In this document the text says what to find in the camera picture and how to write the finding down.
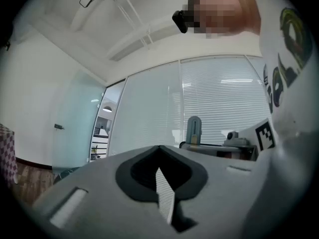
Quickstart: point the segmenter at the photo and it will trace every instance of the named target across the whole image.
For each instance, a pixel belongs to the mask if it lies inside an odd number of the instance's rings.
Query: ceiling lamp
[[[106,112],[108,112],[108,113],[111,113],[111,112],[112,112],[112,109],[111,109],[111,107],[109,107],[109,106],[105,106],[105,107],[103,108],[103,110],[106,111]]]

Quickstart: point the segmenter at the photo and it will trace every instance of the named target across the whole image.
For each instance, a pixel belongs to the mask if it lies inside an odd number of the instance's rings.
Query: table
[[[17,165],[14,151],[14,132],[0,124],[0,171],[10,187],[17,183]]]

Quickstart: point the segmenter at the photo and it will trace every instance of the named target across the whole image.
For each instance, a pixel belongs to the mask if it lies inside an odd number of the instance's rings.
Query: white t-shirt
[[[260,50],[274,128],[280,140],[319,129],[318,48],[289,0],[256,0]]]

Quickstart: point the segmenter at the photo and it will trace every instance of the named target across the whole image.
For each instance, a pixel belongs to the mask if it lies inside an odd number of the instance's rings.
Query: wooden floor
[[[31,206],[44,191],[52,186],[53,173],[51,170],[35,168],[20,163],[17,163],[17,166],[18,184],[13,184],[13,193],[17,198]]]

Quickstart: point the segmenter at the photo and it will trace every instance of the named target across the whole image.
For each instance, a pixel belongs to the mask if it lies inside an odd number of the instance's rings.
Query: person
[[[260,35],[264,86],[279,140],[319,129],[319,60],[314,38],[289,0],[188,0],[195,33]]]

